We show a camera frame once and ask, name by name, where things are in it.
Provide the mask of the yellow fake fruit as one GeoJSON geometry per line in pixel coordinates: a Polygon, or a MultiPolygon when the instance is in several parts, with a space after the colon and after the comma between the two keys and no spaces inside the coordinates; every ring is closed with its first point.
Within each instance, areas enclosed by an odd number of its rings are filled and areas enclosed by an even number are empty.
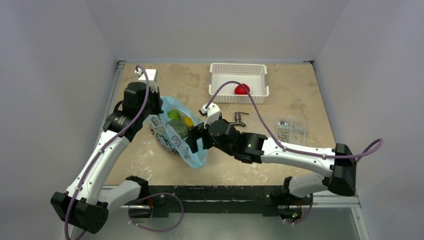
{"type": "Polygon", "coordinates": [[[191,127],[193,127],[194,126],[194,123],[193,123],[193,120],[190,118],[190,117],[188,117],[188,116],[185,116],[184,118],[183,118],[183,122],[189,127],[189,128],[191,128],[191,127]]]}

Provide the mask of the red fake apple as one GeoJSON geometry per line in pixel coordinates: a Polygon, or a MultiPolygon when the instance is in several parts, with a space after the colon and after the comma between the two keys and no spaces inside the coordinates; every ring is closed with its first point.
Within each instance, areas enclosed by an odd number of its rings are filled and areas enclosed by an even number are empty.
{"type": "Polygon", "coordinates": [[[234,88],[233,92],[235,95],[248,95],[250,91],[250,87],[247,84],[241,83],[234,88]]]}

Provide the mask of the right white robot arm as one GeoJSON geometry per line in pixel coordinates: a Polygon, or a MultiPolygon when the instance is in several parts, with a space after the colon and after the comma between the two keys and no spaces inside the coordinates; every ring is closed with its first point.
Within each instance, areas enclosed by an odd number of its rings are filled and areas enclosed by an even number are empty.
{"type": "Polygon", "coordinates": [[[263,134],[240,132],[224,119],[210,126],[199,124],[188,132],[186,143],[191,151],[215,147],[246,164],[281,164],[309,170],[311,173],[287,177],[280,196],[288,204],[308,194],[328,190],[333,194],[352,197],[356,193],[357,164],[345,144],[334,148],[313,148],[282,144],[263,134]]]}

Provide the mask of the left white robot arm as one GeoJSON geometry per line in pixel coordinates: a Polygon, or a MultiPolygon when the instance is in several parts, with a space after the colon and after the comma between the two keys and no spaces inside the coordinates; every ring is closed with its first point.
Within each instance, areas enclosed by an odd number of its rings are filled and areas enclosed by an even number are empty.
{"type": "Polygon", "coordinates": [[[148,201],[148,181],[140,177],[129,176],[110,190],[103,186],[120,155],[142,129],[144,120],[162,112],[160,92],[154,81],[127,85],[123,100],[106,118],[98,144],[82,171],[64,192],[55,192],[51,197],[52,207],[66,225],[95,234],[111,212],[131,201],[138,205],[148,201]]]}

